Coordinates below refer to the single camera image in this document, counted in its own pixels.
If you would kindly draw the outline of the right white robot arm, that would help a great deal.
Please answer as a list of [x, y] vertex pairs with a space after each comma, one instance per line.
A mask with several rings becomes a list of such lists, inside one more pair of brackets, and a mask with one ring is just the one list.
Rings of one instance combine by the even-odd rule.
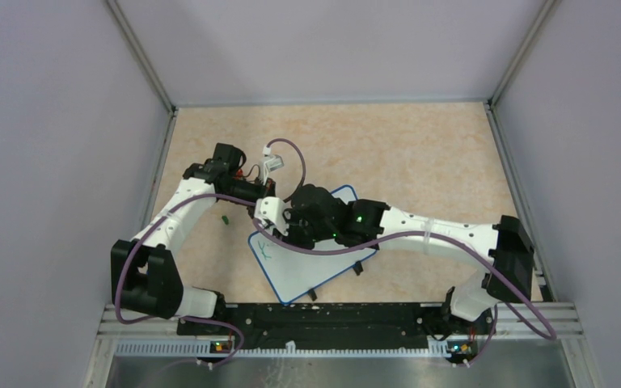
[[296, 248], [310, 250], [332, 240], [346, 251], [412, 251], [474, 267], [473, 275], [449, 292], [441, 312], [444, 327], [453, 333], [463, 333], [499, 302], [531, 299], [534, 245], [514, 216], [492, 224], [443, 221], [376, 200], [344, 202], [325, 188], [305, 185], [283, 217], [288, 229], [277, 237]]

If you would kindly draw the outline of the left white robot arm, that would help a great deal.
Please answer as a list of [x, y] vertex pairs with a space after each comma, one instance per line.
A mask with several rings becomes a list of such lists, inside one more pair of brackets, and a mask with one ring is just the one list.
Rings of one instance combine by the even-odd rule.
[[224, 200], [253, 212], [256, 202], [276, 193], [266, 175], [252, 181], [242, 173], [245, 153], [218, 143], [213, 156], [193, 163], [175, 193], [154, 219], [130, 240], [119, 239], [111, 249], [112, 301], [117, 318], [131, 310], [147, 318], [196, 317], [208, 334], [226, 326], [227, 313], [215, 291], [187, 287], [181, 280], [175, 256], [199, 219]]

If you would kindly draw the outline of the blue-framed whiteboard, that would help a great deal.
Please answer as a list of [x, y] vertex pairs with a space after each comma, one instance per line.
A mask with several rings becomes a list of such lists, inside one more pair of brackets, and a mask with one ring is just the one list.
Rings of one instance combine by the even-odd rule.
[[[357, 200], [357, 194], [350, 185], [333, 190], [332, 195], [345, 204]], [[269, 221], [267, 216], [272, 210], [280, 210], [282, 200], [271, 196], [258, 199], [255, 220]], [[343, 255], [306, 255], [279, 246], [260, 232], [251, 234], [248, 245], [257, 263], [265, 275], [277, 300], [284, 305], [295, 302], [304, 295], [311, 295], [318, 287], [336, 278], [344, 272], [352, 271], [354, 266], [376, 254], [374, 249], [363, 249]], [[317, 242], [316, 251], [334, 251], [344, 247], [333, 240]]]

